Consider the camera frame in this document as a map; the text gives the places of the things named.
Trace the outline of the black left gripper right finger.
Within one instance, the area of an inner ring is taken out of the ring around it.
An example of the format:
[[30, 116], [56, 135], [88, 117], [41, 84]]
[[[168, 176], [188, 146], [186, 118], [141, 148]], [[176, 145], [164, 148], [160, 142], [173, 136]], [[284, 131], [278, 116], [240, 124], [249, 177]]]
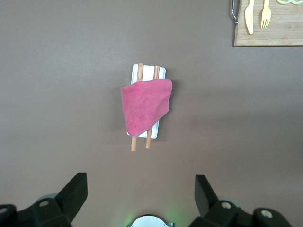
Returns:
[[291, 227], [276, 210], [257, 208], [249, 214], [227, 200], [220, 200], [205, 175], [196, 175], [195, 202], [200, 216], [191, 227]]

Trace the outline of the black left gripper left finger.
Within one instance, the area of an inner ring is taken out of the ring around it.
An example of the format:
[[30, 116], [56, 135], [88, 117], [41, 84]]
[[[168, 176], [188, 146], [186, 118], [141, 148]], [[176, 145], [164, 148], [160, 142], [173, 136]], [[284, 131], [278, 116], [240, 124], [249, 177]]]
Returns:
[[2, 227], [71, 227], [88, 196], [86, 173], [77, 173], [54, 198], [43, 198], [17, 211], [13, 204], [0, 206]]

